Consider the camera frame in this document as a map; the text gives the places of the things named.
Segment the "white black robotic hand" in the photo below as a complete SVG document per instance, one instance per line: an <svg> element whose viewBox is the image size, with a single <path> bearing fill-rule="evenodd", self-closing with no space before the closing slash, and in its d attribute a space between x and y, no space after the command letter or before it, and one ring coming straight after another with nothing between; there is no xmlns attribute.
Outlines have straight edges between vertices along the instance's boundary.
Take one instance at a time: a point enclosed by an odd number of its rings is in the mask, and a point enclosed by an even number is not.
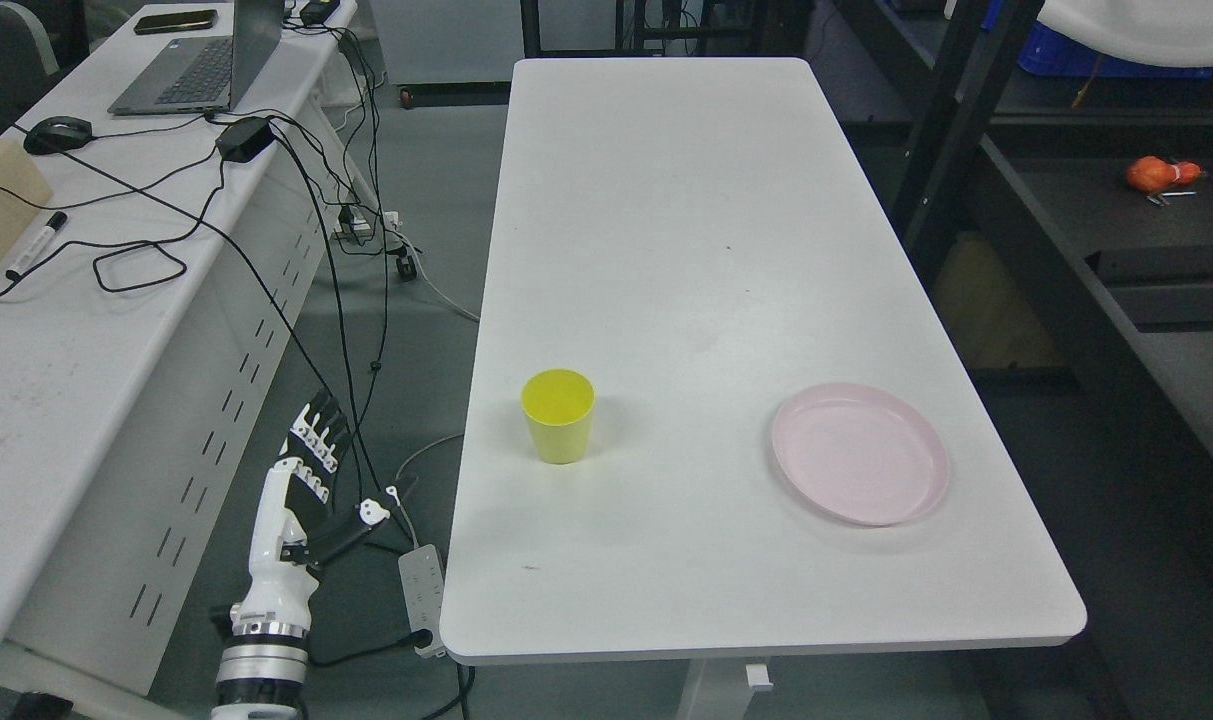
<svg viewBox="0 0 1213 720"><path fill-rule="evenodd" d="M341 404L318 389L291 421L266 474L247 555L251 584L228 612L232 634L304 638L324 565L391 520L374 498L335 510L335 482L351 442Z"/></svg>

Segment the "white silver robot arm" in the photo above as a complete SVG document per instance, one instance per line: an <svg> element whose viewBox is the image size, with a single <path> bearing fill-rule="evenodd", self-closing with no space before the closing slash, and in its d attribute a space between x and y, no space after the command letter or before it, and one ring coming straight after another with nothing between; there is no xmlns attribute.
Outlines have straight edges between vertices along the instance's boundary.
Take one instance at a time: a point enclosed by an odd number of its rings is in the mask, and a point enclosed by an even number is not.
<svg viewBox="0 0 1213 720"><path fill-rule="evenodd" d="M212 719L301 719L309 655L304 625L230 625L216 676Z"/></svg>

